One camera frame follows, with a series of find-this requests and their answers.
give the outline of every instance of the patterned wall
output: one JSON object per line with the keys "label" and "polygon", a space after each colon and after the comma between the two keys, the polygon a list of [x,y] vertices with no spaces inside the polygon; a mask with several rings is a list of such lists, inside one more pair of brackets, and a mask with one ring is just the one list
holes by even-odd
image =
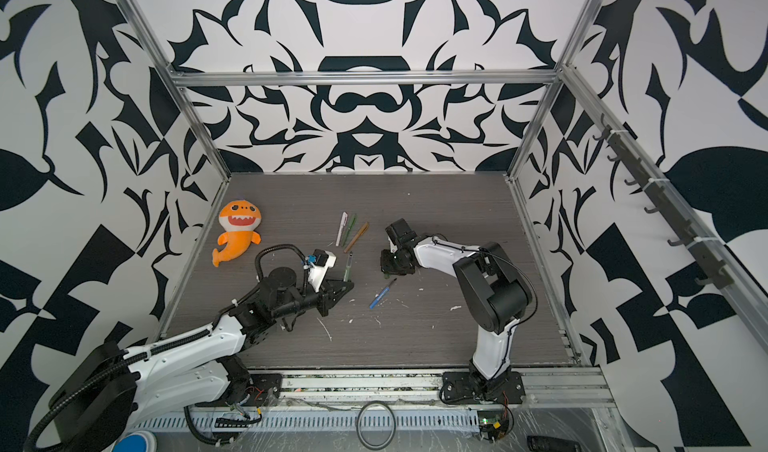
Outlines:
{"label": "patterned wall", "polygon": [[220,179],[114,0],[0,10],[0,449],[20,450],[94,347],[157,330]]}
{"label": "patterned wall", "polygon": [[233,172],[506,170],[541,84],[196,87]]}
{"label": "patterned wall", "polygon": [[[768,94],[764,0],[605,0],[576,65],[763,287]],[[768,356],[704,278],[570,92],[520,176],[586,359],[636,445],[768,444]]]}
{"label": "patterned wall", "polygon": [[584,0],[138,0],[177,70],[530,69]]}

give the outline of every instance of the metal ring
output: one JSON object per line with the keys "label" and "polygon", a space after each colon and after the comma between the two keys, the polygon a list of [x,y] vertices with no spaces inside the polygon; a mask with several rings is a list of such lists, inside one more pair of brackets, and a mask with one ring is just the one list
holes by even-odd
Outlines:
{"label": "metal ring", "polygon": [[[384,443],[380,445],[371,445],[370,443],[366,442],[366,440],[362,438],[362,432],[360,431],[360,418],[362,417],[362,413],[374,405],[380,405],[384,407],[384,409],[387,412],[389,412],[389,415],[392,416],[392,432],[389,433],[389,437],[386,440],[384,440]],[[395,438],[396,431],[397,431],[397,419],[395,418],[395,413],[392,412],[392,409],[389,408],[389,405],[383,402],[379,402],[378,400],[374,400],[373,402],[369,402],[368,404],[363,405],[362,409],[360,409],[360,413],[357,415],[357,419],[355,420],[355,432],[357,432],[357,439],[360,441],[360,444],[362,444],[362,446],[367,448],[368,450],[382,450],[388,445],[390,445],[392,443],[392,440]]]}

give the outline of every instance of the plush toy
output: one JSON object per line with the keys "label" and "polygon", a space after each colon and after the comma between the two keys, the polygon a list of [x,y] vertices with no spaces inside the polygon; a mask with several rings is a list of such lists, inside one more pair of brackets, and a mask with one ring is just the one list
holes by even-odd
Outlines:
{"label": "plush toy", "polygon": [[226,244],[224,250],[214,249],[214,266],[220,262],[232,260],[243,255],[253,242],[261,242],[261,236],[254,229],[261,223],[261,212],[258,207],[247,200],[235,200],[226,204],[219,214],[219,224],[225,233],[219,236],[220,246]]}

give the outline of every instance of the white scrap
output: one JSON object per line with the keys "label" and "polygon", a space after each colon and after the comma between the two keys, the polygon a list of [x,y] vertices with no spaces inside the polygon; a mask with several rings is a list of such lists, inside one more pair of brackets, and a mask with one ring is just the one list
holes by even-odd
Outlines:
{"label": "white scrap", "polygon": [[328,334],[328,340],[333,342],[333,337],[331,337],[331,332],[328,332],[328,327],[326,327],[326,325],[319,318],[317,318],[317,321],[320,323],[322,328],[324,328],[326,330],[326,334]]}

